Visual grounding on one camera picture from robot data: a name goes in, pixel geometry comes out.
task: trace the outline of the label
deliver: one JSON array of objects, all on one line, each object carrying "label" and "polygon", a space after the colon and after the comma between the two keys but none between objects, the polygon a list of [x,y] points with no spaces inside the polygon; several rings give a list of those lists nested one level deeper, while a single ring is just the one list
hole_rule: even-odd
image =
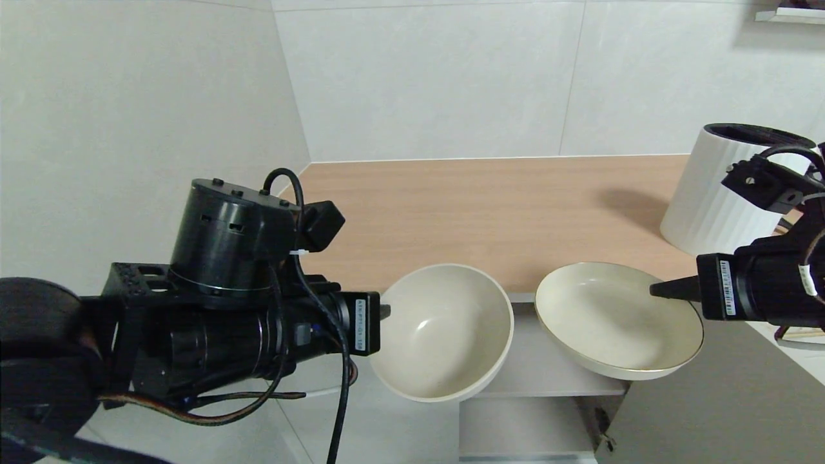
[{"label": "label", "polygon": [[724,312],[727,315],[736,315],[736,301],[733,299],[733,278],[730,274],[730,263],[727,261],[719,261],[719,273],[722,275]]},{"label": "label", "polygon": [[356,300],[356,351],[366,351],[366,300]]}]

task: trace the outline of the countertop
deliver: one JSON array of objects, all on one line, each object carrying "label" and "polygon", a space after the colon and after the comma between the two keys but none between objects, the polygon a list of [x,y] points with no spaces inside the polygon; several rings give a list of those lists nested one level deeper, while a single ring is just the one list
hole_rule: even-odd
[{"label": "countertop", "polygon": [[533,292],[580,261],[624,264],[663,280],[695,274],[659,222],[686,156],[313,164],[307,201],[332,200],[346,224],[304,259],[346,289],[382,291],[433,263],[490,273]]}]

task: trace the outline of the shallow white plate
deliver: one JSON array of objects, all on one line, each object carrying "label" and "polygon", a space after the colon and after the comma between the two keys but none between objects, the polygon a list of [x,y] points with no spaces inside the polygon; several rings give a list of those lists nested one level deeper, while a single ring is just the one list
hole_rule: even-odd
[{"label": "shallow white plate", "polygon": [[492,277],[461,264],[437,264],[402,277],[381,296],[375,374],[410,400],[466,400],[501,369],[513,338],[513,311]]},{"label": "shallow white plate", "polygon": [[705,331],[687,301],[650,296],[661,280],[609,263],[556,269],[539,284],[542,324],[573,359],[631,381],[666,376],[699,352]]}]

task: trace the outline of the white cylindrical container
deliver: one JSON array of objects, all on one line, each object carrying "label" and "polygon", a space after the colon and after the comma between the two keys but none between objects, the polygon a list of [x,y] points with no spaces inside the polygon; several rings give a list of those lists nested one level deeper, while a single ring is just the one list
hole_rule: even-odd
[{"label": "white cylindrical container", "polygon": [[[816,144],[782,130],[744,124],[708,124],[699,133],[660,230],[690,254],[733,253],[754,239],[773,233],[780,214],[752,205],[722,185],[726,169],[737,161],[777,145]],[[771,162],[804,173],[810,162],[797,154],[777,154]]]}]

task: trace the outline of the white cabinet door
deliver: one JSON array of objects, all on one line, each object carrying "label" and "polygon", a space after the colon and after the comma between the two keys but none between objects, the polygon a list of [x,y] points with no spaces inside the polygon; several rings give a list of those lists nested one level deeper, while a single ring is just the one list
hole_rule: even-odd
[{"label": "white cabinet door", "polygon": [[600,464],[825,462],[825,386],[746,324],[705,321],[705,346],[635,382]]}]

